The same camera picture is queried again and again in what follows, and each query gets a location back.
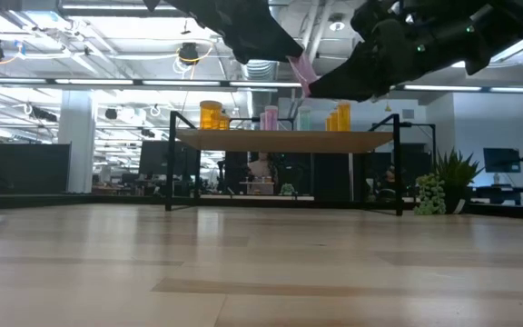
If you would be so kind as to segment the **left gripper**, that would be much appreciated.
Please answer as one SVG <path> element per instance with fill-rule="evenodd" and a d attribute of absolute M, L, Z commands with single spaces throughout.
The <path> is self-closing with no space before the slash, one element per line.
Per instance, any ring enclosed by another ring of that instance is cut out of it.
<path fill-rule="evenodd" d="M 267 0 L 143 0 L 153 12 L 161 2 L 218 34 L 241 64 L 251 60 L 287 62 L 303 48 L 271 15 Z"/>

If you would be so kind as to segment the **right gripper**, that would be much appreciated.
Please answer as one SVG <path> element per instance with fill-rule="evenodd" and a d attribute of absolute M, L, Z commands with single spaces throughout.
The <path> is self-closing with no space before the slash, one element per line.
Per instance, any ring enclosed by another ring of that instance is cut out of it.
<path fill-rule="evenodd" d="M 424 75 L 457 62 L 468 74 L 491 59 L 485 0 L 367 0 L 350 24 L 362 38 L 349 59 L 309 84 L 310 97 L 364 102 L 385 95 L 393 75 Z"/>

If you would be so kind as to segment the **green pill bottle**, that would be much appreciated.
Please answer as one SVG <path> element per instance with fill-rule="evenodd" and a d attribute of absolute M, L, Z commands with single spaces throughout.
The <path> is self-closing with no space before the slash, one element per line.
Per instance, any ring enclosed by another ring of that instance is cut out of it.
<path fill-rule="evenodd" d="M 301 106 L 298 110 L 297 128 L 299 131 L 311 130 L 311 109 L 308 106 Z"/>

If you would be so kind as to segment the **wooden shelf black metal legs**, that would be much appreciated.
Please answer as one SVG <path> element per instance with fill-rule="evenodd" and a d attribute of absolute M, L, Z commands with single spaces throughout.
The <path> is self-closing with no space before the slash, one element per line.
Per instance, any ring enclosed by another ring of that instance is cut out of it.
<path fill-rule="evenodd" d="M 173 199 L 173 175 L 176 164 L 176 142 L 181 141 L 201 151 L 305 153 L 305 154 L 365 154 L 388 142 L 396 150 L 395 167 L 401 167 L 400 116 L 391 114 L 374 124 L 366 132 L 323 131 L 256 131 L 256 130 L 200 130 L 178 112 L 170 113 L 165 198 Z M 404 201 L 400 187 L 396 187 L 395 214 L 403 215 Z M 200 187 L 194 189 L 194 198 L 200 198 Z"/>

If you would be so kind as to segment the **person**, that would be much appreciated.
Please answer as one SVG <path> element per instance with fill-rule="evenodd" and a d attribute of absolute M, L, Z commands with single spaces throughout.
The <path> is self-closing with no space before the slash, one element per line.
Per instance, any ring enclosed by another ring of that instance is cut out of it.
<path fill-rule="evenodd" d="M 389 165 L 379 181 L 379 200 L 383 202 L 393 201 L 396 197 L 395 166 Z"/>
<path fill-rule="evenodd" d="M 249 176 L 253 184 L 248 186 L 248 194 L 274 195 L 277 175 L 267 153 L 258 153 L 258 159 L 250 162 Z"/>

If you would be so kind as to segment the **green artificial potted plant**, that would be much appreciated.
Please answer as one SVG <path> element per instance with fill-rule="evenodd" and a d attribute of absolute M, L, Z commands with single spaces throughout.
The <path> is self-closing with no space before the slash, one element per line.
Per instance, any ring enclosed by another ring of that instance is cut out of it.
<path fill-rule="evenodd" d="M 473 154 L 465 157 L 454 148 L 437 159 L 432 173 L 417 178 L 417 215 L 457 214 L 469 201 L 470 185 L 482 171 Z"/>

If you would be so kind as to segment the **dark desk monitor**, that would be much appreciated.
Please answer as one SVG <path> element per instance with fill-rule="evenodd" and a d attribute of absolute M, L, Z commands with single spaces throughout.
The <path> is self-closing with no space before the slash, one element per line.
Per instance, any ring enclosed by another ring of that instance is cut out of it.
<path fill-rule="evenodd" d="M 520 173 L 519 151 L 512 148 L 484 148 L 484 170 L 487 173 Z"/>

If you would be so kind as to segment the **long linear ceiling light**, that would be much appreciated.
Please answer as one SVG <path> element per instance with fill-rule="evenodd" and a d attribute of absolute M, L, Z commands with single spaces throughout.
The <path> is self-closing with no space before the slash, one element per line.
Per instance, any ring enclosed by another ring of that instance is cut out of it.
<path fill-rule="evenodd" d="M 154 90 L 201 90 L 201 89 L 302 89 L 297 82 L 265 81 L 227 81 L 227 80 L 143 80 L 143 79 L 92 79 L 92 78 L 33 78 L 0 77 L 0 85 L 17 87 L 64 88 L 81 87 L 86 89 L 154 89 Z M 421 85 L 400 84 L 392 86 L 396 92 L 432 92 L 432 93 L 494 93 L 523 94 L 523 87 L 512 86 L 464 86 L 464 85 Z"/>

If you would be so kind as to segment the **dark office desk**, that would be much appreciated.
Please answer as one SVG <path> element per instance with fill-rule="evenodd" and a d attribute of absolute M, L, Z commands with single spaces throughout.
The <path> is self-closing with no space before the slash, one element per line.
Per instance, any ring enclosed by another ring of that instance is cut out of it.
<path fill-rule="evenodd" d="M 515 205 L 522 204 L 522 187 L 509 185 L 480 186 L 472 191 L 475 199 L 487 199 L 490 204 L 503 204 L 505 201 L 513 201 Z"/>

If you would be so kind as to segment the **black office partition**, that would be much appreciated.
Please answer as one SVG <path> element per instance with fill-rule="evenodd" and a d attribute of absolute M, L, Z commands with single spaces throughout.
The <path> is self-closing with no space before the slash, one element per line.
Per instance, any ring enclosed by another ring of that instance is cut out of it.
<path fill-rule="evenodd" d="M 0 194 L 58 194 L 68 187 L 69 144 L 0 144 Z"/>

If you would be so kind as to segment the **black metal table frame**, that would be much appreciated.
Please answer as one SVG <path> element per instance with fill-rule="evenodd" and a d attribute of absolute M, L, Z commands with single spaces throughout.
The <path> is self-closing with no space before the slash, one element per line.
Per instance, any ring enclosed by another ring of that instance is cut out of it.
<path fill-rule="evenodd" d="M 254 207 L 254 208 L 288 208 L 288 209 L 341 209 L 363 210 L 377 213 L 394 214 L 397 205 L 394 203 L 360 203 L 341 201 L 312 201 L 284 196 L 214 196 L 198 199 L 177 197 L 171 201 L 158 196 L 120 196 L 99 194 L 0 194 L 0 209 L 35 208 L 46 206 L 76 204 L 139 204 L 163 205 L 171 210 L 178 207 Z M 485 216 L 500 216 L 523 219 L 523 206 L 499 205 L 487 203 L 467 204 L 463 213 Z"/>

